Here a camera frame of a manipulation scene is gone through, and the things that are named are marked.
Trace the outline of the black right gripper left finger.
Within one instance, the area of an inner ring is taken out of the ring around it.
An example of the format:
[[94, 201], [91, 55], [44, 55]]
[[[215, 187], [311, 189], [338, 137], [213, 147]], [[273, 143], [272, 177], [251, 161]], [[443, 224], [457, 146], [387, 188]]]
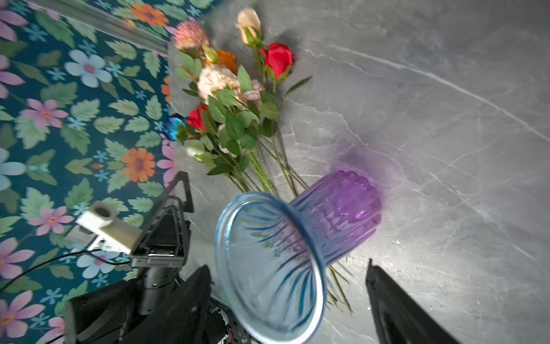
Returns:
[[170, 283], [160, 302], [128, 334], [125, 343], [202, 343], [211, 294], [208, 266], [186, 281]]

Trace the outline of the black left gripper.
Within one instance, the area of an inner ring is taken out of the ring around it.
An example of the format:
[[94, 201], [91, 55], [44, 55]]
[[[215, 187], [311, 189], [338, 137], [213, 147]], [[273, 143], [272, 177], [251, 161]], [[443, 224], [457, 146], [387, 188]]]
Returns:
[[185, 212], [194, 211], [189, 176], [179, 171], [166, 186], [130, 253], [131, 266], [182, 268], [188, 259], [191, 236]]

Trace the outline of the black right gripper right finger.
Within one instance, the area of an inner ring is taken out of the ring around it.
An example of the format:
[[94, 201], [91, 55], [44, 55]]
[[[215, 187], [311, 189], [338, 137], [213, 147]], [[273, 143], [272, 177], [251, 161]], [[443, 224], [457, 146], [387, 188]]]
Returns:
[[380, 343], [458, 344], [372, 260], [369, 261], [365, 283]]

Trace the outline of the blue artificial rose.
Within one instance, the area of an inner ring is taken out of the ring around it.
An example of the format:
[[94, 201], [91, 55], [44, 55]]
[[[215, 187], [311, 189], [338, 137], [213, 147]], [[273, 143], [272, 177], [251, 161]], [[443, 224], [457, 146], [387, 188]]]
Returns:
[[184, 124], [184, 120], [180, 116], [168, 116], [163, 121], [163, 134], [170, 141], [177, 141], [177, 136], [180, 133], [179, 127]]

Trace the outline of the red artificial rose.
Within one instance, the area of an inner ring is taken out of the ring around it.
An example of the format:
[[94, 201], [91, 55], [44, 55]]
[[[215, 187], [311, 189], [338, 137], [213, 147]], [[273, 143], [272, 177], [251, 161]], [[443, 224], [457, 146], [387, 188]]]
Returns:
[[209, 109], [205, 105], [198, 105], [195, 110], [189, 113], [189, 117], [186, 121], [188, 126], [193, 127], [198, 130], [206, 130], [206, 127], [203, 124], [202, 112], [208, 112]]

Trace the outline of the purple blue glass vase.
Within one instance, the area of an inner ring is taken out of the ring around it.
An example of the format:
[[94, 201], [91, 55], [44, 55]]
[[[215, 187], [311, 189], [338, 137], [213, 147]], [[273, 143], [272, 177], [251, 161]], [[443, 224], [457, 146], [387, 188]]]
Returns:
[[222, 211], [218, 280], [240, 324], [261, 343], [306, 343], [327, 303], [327, 268], [374, 235], [382, 202], [367, 178], [337, 171], [285, 202], [244, 193]]

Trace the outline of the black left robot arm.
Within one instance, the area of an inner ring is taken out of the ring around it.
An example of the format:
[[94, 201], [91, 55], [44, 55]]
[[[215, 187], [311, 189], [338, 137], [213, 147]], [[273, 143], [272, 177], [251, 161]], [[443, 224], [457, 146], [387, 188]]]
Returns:
[[178, 172], [143, 226], [123, 221], [105, 202], [77, 218], [68, 237], [87, 258], [129, 256], [137, 277], [71, 298], [64, 307], [67, 343], [250, 343], [230, 308], [211, 292], [207, 266], [181, 277], [190, 253], [194, 210], [187, 173]]

